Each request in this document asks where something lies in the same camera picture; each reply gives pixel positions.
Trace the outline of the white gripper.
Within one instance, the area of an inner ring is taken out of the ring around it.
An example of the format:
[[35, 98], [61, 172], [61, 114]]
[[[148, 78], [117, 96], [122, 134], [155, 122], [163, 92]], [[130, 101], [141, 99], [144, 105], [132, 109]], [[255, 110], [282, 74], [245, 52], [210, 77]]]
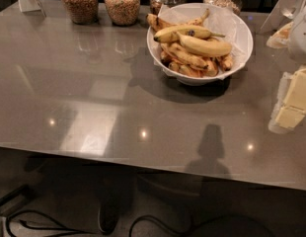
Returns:
[[277, 134], [288, 133], [305, 115], [306, 66], [301, 66], [293, 75], [288, 72], [282, 74], [268, 129]]

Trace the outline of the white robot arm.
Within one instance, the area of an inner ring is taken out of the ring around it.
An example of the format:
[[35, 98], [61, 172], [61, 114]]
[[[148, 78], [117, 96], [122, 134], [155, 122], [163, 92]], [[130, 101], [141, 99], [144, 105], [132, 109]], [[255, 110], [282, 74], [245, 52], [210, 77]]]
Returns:
[[268, 124], [270, 131], [283, 134], [306, 117], [306, 5], [268, 39], [267, 46], [286, 48], [289, 57], [300, 65], [293, 74], [283, 73]]

